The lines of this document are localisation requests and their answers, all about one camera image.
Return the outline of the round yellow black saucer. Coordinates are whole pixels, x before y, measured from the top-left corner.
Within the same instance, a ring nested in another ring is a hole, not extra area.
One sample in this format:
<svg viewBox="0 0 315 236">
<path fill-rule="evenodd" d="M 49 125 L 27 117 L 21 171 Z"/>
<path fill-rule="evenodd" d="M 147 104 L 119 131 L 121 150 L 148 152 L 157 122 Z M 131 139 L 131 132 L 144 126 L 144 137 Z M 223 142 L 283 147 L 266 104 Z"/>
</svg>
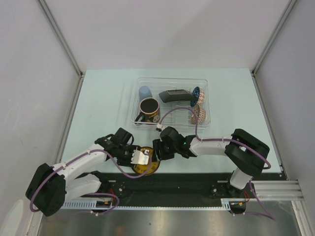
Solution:
<svg viewBox="0 0 315 236">
<path fill-rule="evenodd" d="M 158 161 L 158 159 L 156 158 L 153 148 L 151 148 L 151 147 L 141 147 L 140 150 L 142 152 L 148 151 L 150 153 L 151 158 L 152 158 L 152 163 L 151 163 L 151 165 L 149 165 L 149 164 L 147 164 L 147 165 L 136 164 L 131 169 L 136 174 L 139 174 L 139 175 L 143 174 L 146 171 L 147 171 L 146 176 L 154 174 L 158 170 L 158 168 L 160 166 L 160 161 Z"/>
</svg>

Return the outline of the red mug black handle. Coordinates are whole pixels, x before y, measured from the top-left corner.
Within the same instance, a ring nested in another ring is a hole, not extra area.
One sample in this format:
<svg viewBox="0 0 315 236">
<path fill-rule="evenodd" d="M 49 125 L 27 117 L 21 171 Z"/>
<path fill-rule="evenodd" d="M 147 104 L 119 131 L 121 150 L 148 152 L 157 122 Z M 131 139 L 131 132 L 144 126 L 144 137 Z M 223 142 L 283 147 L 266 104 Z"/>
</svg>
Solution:
<svg viewBox="0 0 315 236">
<path fill-rule="evenodd" d="M 157 123 L 160 121 L 159 102 L 152 97 L 143 99 L 139 105 L 140 113 L 135 121 Z"/>
</svg>

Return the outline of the white wire dish rack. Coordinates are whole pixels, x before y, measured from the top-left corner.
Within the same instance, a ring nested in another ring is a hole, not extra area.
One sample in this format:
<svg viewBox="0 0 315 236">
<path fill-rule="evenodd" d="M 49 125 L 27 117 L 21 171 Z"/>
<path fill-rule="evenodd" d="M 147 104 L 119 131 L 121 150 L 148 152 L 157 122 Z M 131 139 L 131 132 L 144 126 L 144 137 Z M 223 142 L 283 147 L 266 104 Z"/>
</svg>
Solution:
<svg viewBox="0 0 315 236">
<path fill-rule="evenodd" d="M 209 127 L 211 123 L 210 118 L 210 106 L 209 106 L 209 96 L 208 96 L 208 82 L 205 79 L 187 79 L 187 78 L 153 78 L 153 77 L 140 77 L 137 80 L 136 87 L 134 89 L 134 101 L 132 105 L 131 121 L 132 123 L 140 129 L 153 129 L 154 125 L 147 122 L 135 121 L 136 117 L 140 113 L 139 109 L 139 88 L 141 86 L 148 86 L 151 90 L 153 98 L 155 98 L 160 104 L 160 116 L 163 117 L 168 111 L 178 108 L 178 107 L 188 107 L 190 106 L 190 101 L 178 101 L 164 103 L 160 97 L 159 93 L 165 90 L 174 89 L 185 89 L 189 92 L 193 92 L 195 87 L 200 87 L 205 92 L 205 101 L 203 104 L 199 105 L 203 107 L 206 111 L 207 118 L 203 124 L 198 125 L 198 130 L 204 130 Z"/>
</svg>

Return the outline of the black square floral plate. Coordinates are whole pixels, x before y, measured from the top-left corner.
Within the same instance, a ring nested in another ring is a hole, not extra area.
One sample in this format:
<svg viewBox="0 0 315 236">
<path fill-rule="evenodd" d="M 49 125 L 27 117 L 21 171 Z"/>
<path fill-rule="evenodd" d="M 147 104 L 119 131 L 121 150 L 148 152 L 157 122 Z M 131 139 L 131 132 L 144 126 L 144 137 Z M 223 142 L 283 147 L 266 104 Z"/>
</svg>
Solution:
<svg viewBox="0 0 315 236">
<path fill-rule="evenodd" d="M 198 98 L 185 89 L 165 90 L 159 93 L 160 99 L 164 103 L 178 101 L 198 101 Z"/>
</svg>

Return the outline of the light blue cup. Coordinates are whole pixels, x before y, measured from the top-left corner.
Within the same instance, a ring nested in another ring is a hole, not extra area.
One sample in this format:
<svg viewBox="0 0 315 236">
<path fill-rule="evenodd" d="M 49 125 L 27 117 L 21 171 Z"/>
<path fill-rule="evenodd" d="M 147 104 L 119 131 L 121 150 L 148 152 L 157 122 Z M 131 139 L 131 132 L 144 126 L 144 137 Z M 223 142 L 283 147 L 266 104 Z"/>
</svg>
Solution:
<svg viewBox="0 0 315 236">
<path fill-rule="evenodd" d="M 141 86 L 139 88 L 139 101 L 141 102 L 142 100 L 146 98 L 152 98 L 152 93 L 151 90 L 148 86 Z"/>
</svg>

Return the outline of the blue triangle pattern bowl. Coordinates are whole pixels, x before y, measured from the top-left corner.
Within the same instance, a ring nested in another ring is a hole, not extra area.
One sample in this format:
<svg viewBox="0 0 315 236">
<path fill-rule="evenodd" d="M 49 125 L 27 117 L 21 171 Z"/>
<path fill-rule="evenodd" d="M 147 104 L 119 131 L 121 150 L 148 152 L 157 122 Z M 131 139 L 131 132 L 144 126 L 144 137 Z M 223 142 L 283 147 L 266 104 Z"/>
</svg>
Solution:
<svg viewBox="0 0 315 236">
<path fill-rule="evenodd" d="M 195 87 L 192 94 L 198 99 L 197 101 L 191 101 L 190 102 L 190 106 L 194 107 L 195 105 L 201 105 L 204 103 L 205 101 L 205 92 L 203 89 L 201 89 L 200 87 Z"/>
</svg>

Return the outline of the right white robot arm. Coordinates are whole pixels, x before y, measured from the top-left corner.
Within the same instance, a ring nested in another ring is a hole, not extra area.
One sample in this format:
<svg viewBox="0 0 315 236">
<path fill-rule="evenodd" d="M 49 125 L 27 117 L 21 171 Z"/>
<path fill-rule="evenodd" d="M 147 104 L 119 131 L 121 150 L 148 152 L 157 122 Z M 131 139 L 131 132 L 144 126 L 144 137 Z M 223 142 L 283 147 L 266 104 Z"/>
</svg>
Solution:
<svg viewBox="0 0 315 236">
<path fill-rule="evenodd" d="M 225 187 L 217 187 L 217 196 L 239 197 L 250 181 L 263 170 L 271 168 L 267 161 L 270 148 L 243 129 L 235 129 L 231 136 L 200 138 L 197 134 L 183 136 L 175 128 L 157 126 L 159 138 L 153 140 L 154 160 L 173 159 L 175 154 L 183 158 L 204 155 L 228 157 L 235 165 Z"/>
</svg>

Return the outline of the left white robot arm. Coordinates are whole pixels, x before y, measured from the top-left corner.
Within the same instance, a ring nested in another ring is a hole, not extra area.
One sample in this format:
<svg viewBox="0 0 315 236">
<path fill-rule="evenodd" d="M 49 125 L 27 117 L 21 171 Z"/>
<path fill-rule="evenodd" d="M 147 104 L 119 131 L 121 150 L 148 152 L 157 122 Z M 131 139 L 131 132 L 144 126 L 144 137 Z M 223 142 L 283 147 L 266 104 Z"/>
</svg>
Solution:
<svg viewBox="0 0 315 236">
<path fill-rule="evenodd" d="M 135 179 L 122 167 L 134 167 L 139 163 L 141 146 L 134 144 L 134 136 L 123 128 L 115 134 L 100 137 L 85 151 L 68 161 L 40 165 L 26 190 L 30 211 L 49 217 L 59 211 L 65 202 L 78 197 L 106 197 L 104 206 L 118 206 L 109 179 L 99 171 L 86 173 L 92 167 L 111 160 L 127 178 Z"/>
</svg>

